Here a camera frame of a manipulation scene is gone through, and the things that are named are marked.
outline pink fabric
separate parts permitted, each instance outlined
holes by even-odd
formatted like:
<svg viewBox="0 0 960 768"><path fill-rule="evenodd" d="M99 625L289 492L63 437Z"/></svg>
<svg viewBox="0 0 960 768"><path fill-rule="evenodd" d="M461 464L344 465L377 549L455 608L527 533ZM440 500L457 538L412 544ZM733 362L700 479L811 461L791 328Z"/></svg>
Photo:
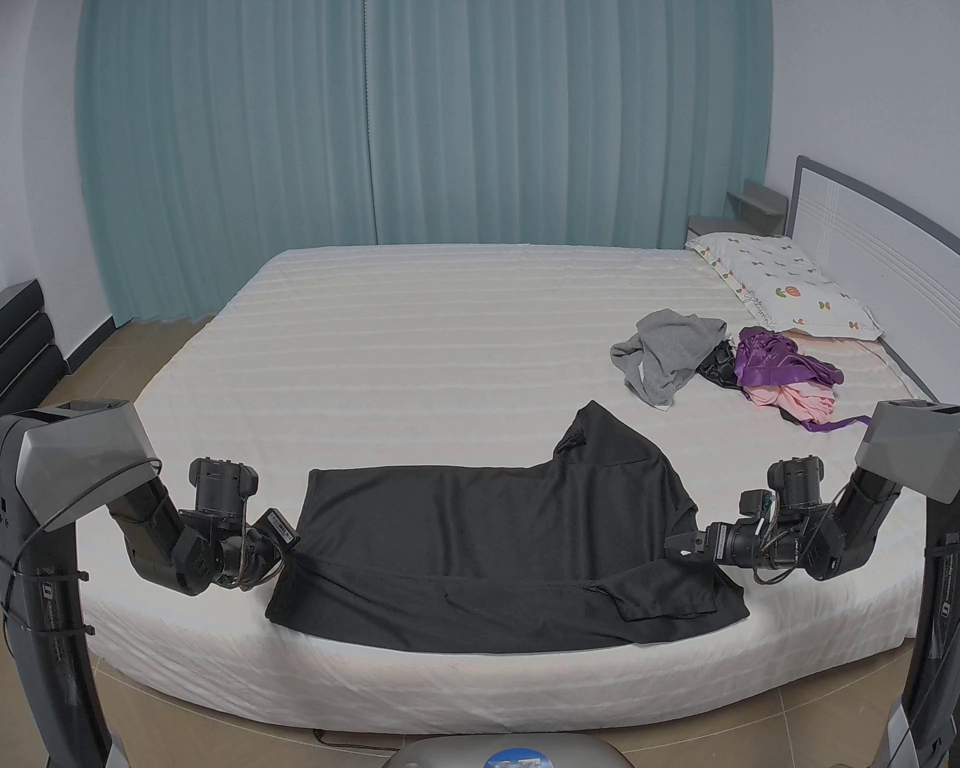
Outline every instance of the pink fabric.
<svg viewBox="0 0 960 768"><path fill-rule="evenodd" d="M756 405L777 405L799 421L826 424L833 416L833 388L815 381L798 381L780 386L744 387Z"/></svg>

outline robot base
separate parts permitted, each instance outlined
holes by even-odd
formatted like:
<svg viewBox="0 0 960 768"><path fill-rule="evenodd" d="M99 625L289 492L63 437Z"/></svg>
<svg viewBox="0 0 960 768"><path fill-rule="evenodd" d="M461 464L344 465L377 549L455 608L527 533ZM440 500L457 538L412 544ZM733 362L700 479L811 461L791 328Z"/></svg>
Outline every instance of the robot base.
<svg viewBox="0 0 960 768"><path fill-rule="evenodd" d="M404 747L384 768L633 768L606 741L578 733L439 736Z"/></svg>

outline purple fabric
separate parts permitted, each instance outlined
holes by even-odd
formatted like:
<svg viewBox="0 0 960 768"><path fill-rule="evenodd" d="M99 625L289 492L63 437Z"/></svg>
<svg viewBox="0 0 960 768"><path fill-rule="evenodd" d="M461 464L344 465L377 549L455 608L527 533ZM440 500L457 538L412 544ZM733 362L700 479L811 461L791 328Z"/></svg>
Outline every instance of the purple fabric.
<svg viewBox="0 0 960 768"><path fill-rule="evenodd" d="M807 432L832 432L834 429L842 429L850 426L855 421L870 426L869 416L851 416L849 419L840 419L840 421L828 421L826 424L815 424L813 421L801 421Z"/></svg>
<svg viewBox="0 0 960 768"><path fill-rule="evenodd" d="M779 387L798 381L828 387L843 384L843 372L838 368L800 354L793 340L756 326L740 331L733 372L741 387Z"/></svg>

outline white label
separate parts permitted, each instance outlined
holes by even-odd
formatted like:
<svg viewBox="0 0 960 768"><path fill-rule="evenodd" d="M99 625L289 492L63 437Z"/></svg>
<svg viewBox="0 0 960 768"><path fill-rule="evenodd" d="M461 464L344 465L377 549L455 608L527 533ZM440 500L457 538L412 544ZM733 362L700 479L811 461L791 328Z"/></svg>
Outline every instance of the white label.
<svg viewBox="0 0 960 768"><path fill-rule="evenodd" d="M283 538L284 541L286 541L289 544L291 541L294 540L294 535L290 533L290 530L287 528L287 526L285 526L283 524L283 521L280 520L279 517L274 515L274 513L272 512L268 513L267 519L274 524L274 528L276 528L276 532L280 534L280 536Z"/></svg>
<svg viewBox="0 0 960 768"><path fill-rule="evenodd" d="M723 549L726 543L727 543L727 526L721 525L720 533L717 536L717 553L716 553L716 556L714 557L714 560L723 559Z"/></svg>

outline baseboard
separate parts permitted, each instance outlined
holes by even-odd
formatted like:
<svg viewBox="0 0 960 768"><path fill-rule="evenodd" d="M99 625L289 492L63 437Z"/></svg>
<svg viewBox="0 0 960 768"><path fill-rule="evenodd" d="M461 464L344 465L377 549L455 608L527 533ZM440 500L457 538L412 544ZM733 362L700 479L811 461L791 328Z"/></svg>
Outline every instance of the baseboard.
<svg viewBox="0 0 960 768"><path fill-rule="evenodd" d="M93 333L87 336L80 345L70 352L66 359L66 367L71 373L76 373L77 369L86 362L86 358L93 354L93 350L106 341L117 329L110 316Z"/></svg>

